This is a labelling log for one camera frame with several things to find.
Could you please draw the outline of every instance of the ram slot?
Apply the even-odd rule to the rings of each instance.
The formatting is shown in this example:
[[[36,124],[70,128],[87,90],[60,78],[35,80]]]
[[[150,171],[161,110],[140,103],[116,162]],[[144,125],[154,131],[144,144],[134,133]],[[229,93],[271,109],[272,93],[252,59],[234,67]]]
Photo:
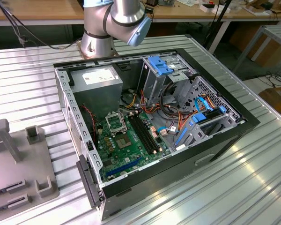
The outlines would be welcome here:
[[[145,146],[147,153],[152,154],[155,150],[157,151],[158,147],[141,119],[139,117],[129,117],[128,119],[141,143]]]

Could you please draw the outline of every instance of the blue pcie slot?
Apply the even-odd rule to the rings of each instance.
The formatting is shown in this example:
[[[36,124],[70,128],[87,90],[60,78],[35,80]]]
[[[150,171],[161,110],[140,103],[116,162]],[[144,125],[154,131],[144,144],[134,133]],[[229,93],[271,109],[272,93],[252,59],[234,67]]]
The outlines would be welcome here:
[[[121,171],[123,171],[123,170],[125,170],[125,169],[129,169],[130,167],[137,165],[140,159],[142,159],[142,157],[138,158],[137,160],[135,160],[135,161],[133,161],[133,162],[130,162],[130,163],[127,163],[127,164],[125,164],[125,165],[123,165],[123,166],[120,166],[120,167],[117,168],[117,169],[108,171],[108,172],[106,173],[106,177],[111,176],[111,175],[114,175],[114,174],[116,174],[116,173],[118,173],[118,172],[121,172]]]
[[[185,127],[184,130],[182,131],[182,134],[180,135],[180,137],[176,140],[175,145],[177,145],[179,143],[179,141],[181,141],[183,135],[185,135],[187,130],[188,130],[187,127]]]

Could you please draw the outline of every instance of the yellow cable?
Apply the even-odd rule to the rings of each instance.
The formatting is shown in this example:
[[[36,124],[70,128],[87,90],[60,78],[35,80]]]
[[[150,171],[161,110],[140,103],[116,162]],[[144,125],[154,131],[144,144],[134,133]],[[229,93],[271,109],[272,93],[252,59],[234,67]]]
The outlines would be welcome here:
[[[126,108],[130,108],[133,106],[134,102],[135,102],[135,99],[136,99],[136,94],[134,94],[134,97],[133,97],[133,101],[130,105],[127,105]]]

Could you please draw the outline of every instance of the cardboard box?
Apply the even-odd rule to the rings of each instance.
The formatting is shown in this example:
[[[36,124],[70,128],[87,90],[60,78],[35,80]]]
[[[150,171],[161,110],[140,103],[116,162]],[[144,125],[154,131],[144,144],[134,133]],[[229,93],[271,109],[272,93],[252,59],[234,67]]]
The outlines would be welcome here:
[[[265,89],[259,96],[281,115],[281,87]]]

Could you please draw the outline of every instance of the connector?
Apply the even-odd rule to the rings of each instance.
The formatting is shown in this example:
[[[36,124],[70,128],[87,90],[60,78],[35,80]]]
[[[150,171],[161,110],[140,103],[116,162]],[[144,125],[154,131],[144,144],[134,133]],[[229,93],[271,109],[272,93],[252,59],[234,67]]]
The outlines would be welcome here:
[[[166,136],[166,135],[168,135],[168,132],[167,132],[166,129],[162,129],[159,133],[160,133],[161,136]]]

